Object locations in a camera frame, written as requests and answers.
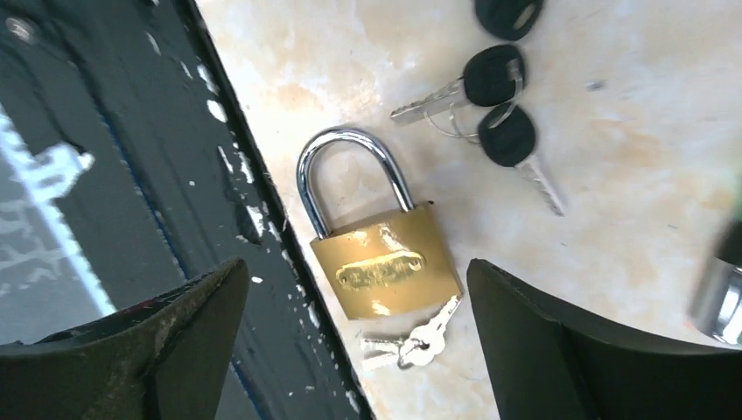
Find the keys of padlock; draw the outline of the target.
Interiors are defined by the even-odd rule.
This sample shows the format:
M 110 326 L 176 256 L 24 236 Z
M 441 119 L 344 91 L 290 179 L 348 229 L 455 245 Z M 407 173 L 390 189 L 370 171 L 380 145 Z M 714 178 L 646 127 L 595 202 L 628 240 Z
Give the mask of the keys of padlock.
M 404 370 L 428 365 L 445 350 L 445 332 L 460 303 L 461 296 L 452 296 L 435 316 L 415 327 L 406 337 L 362 339 L 361 346 L 371 353 L 362 361 L 362 368 L 373 371 L 397 365 Z

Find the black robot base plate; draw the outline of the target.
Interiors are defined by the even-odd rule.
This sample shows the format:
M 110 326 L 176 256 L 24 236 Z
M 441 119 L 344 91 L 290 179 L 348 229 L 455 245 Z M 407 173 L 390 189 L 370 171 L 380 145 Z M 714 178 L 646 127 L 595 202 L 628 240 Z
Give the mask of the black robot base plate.
M 249 286 L 212 419 L 369 419 L 193 1 L 1 4 L 1 348 Z

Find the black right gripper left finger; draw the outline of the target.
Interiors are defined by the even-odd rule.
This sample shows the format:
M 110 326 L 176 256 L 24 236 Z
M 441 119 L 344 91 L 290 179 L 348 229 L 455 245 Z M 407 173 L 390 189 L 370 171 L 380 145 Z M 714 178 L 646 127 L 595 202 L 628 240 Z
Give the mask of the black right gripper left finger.
M 249 289 L 240 258 L 85 325 L 1 348 L 4 419 L 212 419 Z

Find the single black headed key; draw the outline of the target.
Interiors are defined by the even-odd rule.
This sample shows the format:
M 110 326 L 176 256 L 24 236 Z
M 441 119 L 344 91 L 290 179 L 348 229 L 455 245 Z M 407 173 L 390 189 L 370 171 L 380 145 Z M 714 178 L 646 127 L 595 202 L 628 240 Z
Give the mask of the single black headed key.
M 498 39 L 526 36 L 542 12 L 544 0 L 475 0 L 474 14 L 482 28 Z

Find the brass padlock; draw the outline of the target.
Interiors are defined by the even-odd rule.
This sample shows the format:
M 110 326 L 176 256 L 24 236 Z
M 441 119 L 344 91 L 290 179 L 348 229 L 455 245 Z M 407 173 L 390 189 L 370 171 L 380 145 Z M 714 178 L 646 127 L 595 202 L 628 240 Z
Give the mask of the brass padlock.
M 312 186 L 312 165 L 333 143 L 356 144 L 383 169 L 395 210 L 331 229 Z M 305 145 L 296 182 L 316 237 L 311 249 L 350 320 L 378 319 L 443 305 L 463 294 L 431 202 L 414 202 L 399 165 L 377 136 L 352 127 L 325 129 Z
M 689 309 L 693 326 L 728 345 L 741 345 L 741 221 L 725 230 L 703 270 Z

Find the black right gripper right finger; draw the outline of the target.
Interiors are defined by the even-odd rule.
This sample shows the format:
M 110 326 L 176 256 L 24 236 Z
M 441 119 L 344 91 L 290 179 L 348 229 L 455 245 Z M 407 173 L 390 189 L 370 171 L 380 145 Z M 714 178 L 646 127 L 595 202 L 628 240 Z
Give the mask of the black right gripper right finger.
M 466 281 L 503 419 L 738 419 L 741 353 L 603 318 L 483 260 Z

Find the black headed keys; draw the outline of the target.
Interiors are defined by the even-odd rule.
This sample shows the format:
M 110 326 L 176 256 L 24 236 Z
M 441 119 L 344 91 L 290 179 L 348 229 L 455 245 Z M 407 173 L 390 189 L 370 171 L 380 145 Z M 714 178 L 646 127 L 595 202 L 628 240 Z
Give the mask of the black headed keys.
M 513 168 L 533 183 L 551 212 L 565 216 L 565 205 L 537 156 L 536 126 L 518 101 L 527 86 L 524 56 L 515 44 L 495 45 L 473 55 L 462 75 L 424 98 L 391 111 L 398 124 L 424 120 L 439 133 L 478 144 L 495 164 Z M 473 133 L 463 133 L 455 109 L 487 109 Z

